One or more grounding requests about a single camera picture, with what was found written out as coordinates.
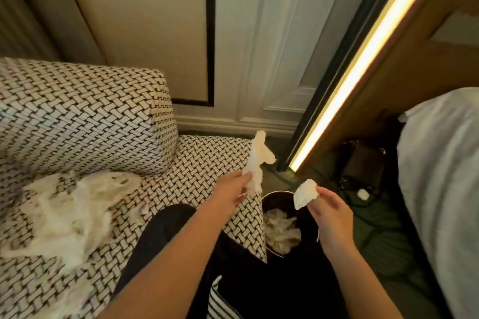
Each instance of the sofa seat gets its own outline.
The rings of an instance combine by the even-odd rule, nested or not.
[[[182,135],[173,163],[162,175],[144,177],[141,187],[112,207],[112,243],[97,249],[90,267],[68,275],[53,272],[55,260],[43,257],[0,258],[0,318],[25,318],[51,305],[59,294],[81,277],[87,277],[95,292],[86,302],[81,317],[94,318],[108,304],[115,285],[145,225],[165,206],[188,203],[199,206],[213,190],[217,177],[241,170],[247,162],[251,141],[214,136]],[[28,199],[23,196],[18,205]],[[149,212],[144,223],[129,223],[134,206],[146,204]],[[258,259],[265,260],[260,197],[249,197],[236,209],[224,231]],[[25,246],[33,237],[18,206],[9,211],[0,233],[0,242]]]

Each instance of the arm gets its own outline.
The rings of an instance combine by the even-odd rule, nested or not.
[[[251,173],[218,178],[212,197],[100,314],[110,318],[184,318],[221,229],[244,196]]]
[[[353,319],[402,319],[353,241],[353,212],[334,192],[318,187],[308,209],[320,228],[320,241],[338,278]]]

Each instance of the patterned sofa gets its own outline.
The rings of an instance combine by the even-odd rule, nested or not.
[[[93,318],[106,306],[141,232],[156,212],[175,203],[198,206],[215,179],[240,170],[250,141],[178,135],[166,81],[148,69],[0,59],[0,242],[28,244],[32,224],[18,206],[21,187],[35,177],[74,170],[132,171],[141,187],[113,207],[115,241],[92,255],[93,265],[39,280],[55,260],[0,258],[0,318],[24,318],[56,301],[86,276],[95,293],[82,311]],[[144,224],[129,210],[147,204]],[[224,231],[265,258],[259,197],[250,197]]]

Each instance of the baseboard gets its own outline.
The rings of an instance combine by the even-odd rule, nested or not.
[[[198,130],[224,134],[254,135],[258,130],[267,135],[290,137],[296,129],[296,123],[256,118],[243,118],[240,122],[232,119],[197,116],[175,116],[178,130]]]

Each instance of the hand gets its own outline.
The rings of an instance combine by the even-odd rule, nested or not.
[[[251,180],[253,174],[248,172],[235,171],[222,175],[216,179],[215,188],[210,201],[221,212],[227,215],[228,219],[233,215],[237,206],[246,198],[246,184]]]
[[[316,187],[318,197],[308,209],[320,229],[320,241],[329,261],[345,250],[356,249],[353,240],[353,212],[334,192]]]

